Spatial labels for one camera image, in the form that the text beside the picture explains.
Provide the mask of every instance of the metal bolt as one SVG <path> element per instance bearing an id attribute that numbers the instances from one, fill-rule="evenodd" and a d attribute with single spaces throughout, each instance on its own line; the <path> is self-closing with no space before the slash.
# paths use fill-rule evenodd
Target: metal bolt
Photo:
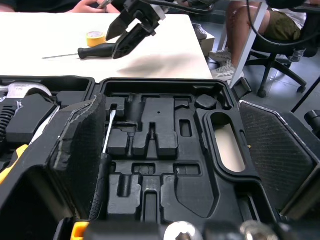
<path id="1" fill-rule="evenodd" d="M 240 232 L 246 240 L 279 240 L 269 226 L 254 220 L 244 222 L 240 227 Z"/>
<path id="2" fill-rule="evenodd" d="M 163 240 L 204 240 L 199 230 L 189 222 L 177 221 L 165 230 Z"/>

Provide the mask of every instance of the shorts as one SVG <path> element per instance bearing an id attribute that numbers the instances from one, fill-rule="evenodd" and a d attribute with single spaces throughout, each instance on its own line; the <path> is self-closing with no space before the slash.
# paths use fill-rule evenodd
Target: shorts
<path id="1" fill-rule="evenodd" d="M 270 11 L 270 23 L 263 36 L 280 41 L 297 40 L 301 36 L 301 30 L 283 12 Z"/>

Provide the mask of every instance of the chair wheel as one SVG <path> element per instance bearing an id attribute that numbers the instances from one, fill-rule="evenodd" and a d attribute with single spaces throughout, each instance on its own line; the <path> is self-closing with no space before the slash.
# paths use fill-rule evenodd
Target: chair wheel
<path id="1" fill-rule="evenodd" d="M 306 90 L 306 86 L 300 86 L 297 90 L 297 93 L 303 93 Z"/>
<path id="2" fill-rule="evenodd" d="M 259 91 L 258 91 L 258 96 L 259 96 L 260 98 L 264 98 L 266 95 L 267 95 L 267 92 L 266 92 L 265 90 L 259 89 Z"/>

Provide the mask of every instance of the office chair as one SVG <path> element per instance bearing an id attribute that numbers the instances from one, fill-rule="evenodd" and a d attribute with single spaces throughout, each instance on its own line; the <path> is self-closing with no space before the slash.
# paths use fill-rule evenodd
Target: office chair
<path id="1" fill-rule="evenodd" d="M 320 31 L 320 7 L 319 6 L 304 4 L 303 6 L 296 7 L 291 10 L 297 13 L 307 13 L 306 22 L 301 31 L 301 37 L 298 40 L 270 39 L 271 41 L 280 43 L 280 44 L 294 43 L 294 42 L 298 42 L 300 40 L 306 39 L 307 37 Z M 264 76 L 263 76 L 262 83 L 261 83 L 260 89 L 258 90 L 257 95 L 261 98 L 264 98 L 267 95 L 265 91 L 265 85 L 267 82 L 269 72 L 272 68 L 282 72 L 283 74 L 289 76 L 298 84 L 300 84 L 301 86 L 298 88 L 297 92 L 303 93 L 306 90 L 307 83 L 297 74 L 295 74 L 292 70 L 290 70 L 290 66 L 291 66 L 290 62 L 284 63 L 283 61 L 278 60 L 276 58 L 277 58 L 277 55 L 292 56 L 294 53 L 294 49 L 299 49 L 299 50 L 306 49 L 303 56 L 307 58 L 312 58 L 318 52 L 318 47 L 320 45 L 319 43 L 320 43 L 319 35 L 318 37 L 315 37 L 310 41 L 307 41 L 300 45 L 297 44 L 294 46 L 276 46 L 276 45 L 269 44 L 263 41 L 261 38 L 257 37 L 255 39 L 252 49 L 254 51 L 270 54 L 270 56 L 265 56 L 257 52 L 251 52 L 249 55 L 249 58 L 250 56 L 254 56 L 258 59 L 248 60 L 245 64 L 246 66 L 265 66 Z"/>

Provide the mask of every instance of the black screwdriver handle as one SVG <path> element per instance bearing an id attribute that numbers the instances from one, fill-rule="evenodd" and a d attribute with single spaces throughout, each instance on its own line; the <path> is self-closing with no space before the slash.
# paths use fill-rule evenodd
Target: black screwdriver handle
<path id="1" fill-rule="evenodd" d="M 103 43 L 89 48 L 79 48 L 78 54 L 81 59 L 87 57 L 111 58 L 115 43 Z"/>

